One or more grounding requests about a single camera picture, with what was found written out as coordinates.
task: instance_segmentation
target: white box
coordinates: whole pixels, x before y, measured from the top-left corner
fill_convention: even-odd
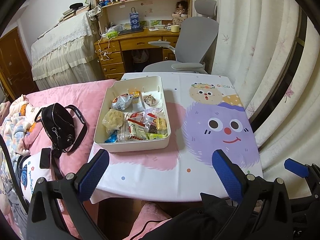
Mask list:
[[[129,142],[114,142],[105,143],[107,140],[106,127],[102,124],[102,120],[111,107],[111,103],[114,98],[119,95],[128,93],[128,91],[140,91],[143,92],[160,92],[162,108],[164,111],[164,117],[167,122],[168,136],[161,139],[144,140],[144,141],[129,141]],[[130,105],[124,112],[132,112],[132,105]],[[102,107],[100,110],[98,123],[94,133],[94,142],[106,149],[108,152],[131,152],[131,151],[144,151],[153,149],[162,149],[169,144],[169,138],[171,135],[171,128],[167,113],[167,107],[164,100],[164,92],[162,87],[161,77],[150,76],[134,79],[127,79],[114,82],[113,86],[108,88],[103,99]]]

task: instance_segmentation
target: table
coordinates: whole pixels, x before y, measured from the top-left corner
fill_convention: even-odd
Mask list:
[[[222,149],[242,170],[262,177],[248,118],[230,80],[195,73],[126,73],[123,79],[158,75],[172,134],[165,149],[117,153],[91,202],[121,196],[149,201],[200,201],[200,193],[228,195],[211,164]],[[100,149],[92,146],[89,160]]]
[[[133,49],[152,49],[149,50],[150,64],[164,60],[176,60],[170,49],[152,46],[148,42],[169,41],[171,46],[176,47],[179,34],[167,30],[151,32],[148,29],[143,29],[143,32],[128,33],[110,40],[103,38],[101,41],[97,41],[94,45],[105,78],[120,80],[124,73],[133,72],[131,55]]]

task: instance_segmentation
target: trash bag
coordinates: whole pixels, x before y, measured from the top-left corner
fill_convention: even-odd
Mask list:
[[[133,63],[143,63],[148,61],[149,52],[147,49],[134,49],[131,52]]]

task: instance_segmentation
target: cartoon smile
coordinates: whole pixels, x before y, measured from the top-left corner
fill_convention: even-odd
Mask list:
[[[238,137],[236,137],[236,139],[233,140],[233,141],[223,141],[223,142],[225,142],[225,143],[234,143],[234,142],[236,142],[236,141],[241,141],[241,139],[239,139]]]

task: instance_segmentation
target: wooden floor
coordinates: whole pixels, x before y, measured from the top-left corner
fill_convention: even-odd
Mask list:
[[[167,214],[174,217],[202,202],[170,203],[156,202]],[[109,198],[99,203],[98,226],[109,240],[122,240],[130,234],[131,228],[141,211],[141,200]]]

